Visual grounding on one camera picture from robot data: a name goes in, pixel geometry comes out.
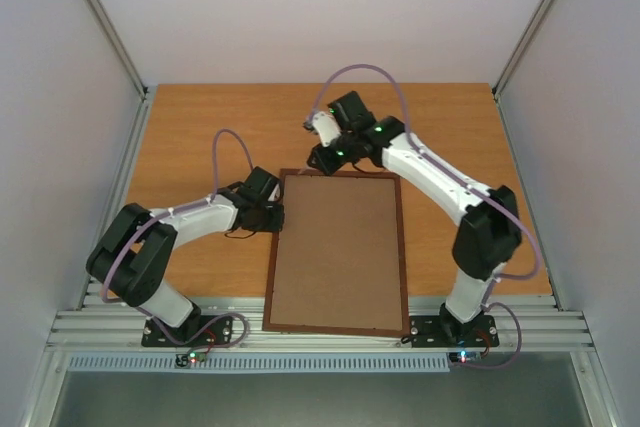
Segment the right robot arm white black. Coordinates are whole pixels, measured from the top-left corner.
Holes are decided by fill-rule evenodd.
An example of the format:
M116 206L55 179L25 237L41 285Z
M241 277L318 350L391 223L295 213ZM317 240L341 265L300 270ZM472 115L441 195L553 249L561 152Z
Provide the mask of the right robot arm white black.
M396 117L377 119L351 91L304 122L319 142L307 164L327 176L362 159L400 176L431 199L457 228L452 256L457 274L440 308L449 343L473 336L482 305L507 262L521 245L518 207L506 186L491 189L464 176L430 151Z

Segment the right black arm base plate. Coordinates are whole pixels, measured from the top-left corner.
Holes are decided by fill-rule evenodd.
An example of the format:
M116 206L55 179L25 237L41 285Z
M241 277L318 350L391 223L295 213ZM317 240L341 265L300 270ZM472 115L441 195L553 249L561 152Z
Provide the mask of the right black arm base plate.
M498 347L500 340L492 316L480 314L461 333L448 335L438 315L409 317L409 335L402 342L412 348L484 348Z

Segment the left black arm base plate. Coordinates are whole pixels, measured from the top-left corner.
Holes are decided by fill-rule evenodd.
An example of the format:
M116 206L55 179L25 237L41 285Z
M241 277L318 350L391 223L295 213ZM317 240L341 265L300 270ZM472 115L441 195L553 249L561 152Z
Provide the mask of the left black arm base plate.
M230 315L191 317L180 327L170 327L155 318L143 328L141 346L145 348L208 347L228 345L234 320Z

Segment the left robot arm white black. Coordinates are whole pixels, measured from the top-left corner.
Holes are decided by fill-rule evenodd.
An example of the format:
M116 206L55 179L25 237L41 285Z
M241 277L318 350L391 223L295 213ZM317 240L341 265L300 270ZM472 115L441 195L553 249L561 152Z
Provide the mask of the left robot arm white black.
M193 345L223 318L204 315L165 279L173 251L211 234L280 232L282 190L276 176L255 167L246 180L187 204L154 210L127 204L89 255L86 271L101 282L105 303L123 302L144 313L164 345Z

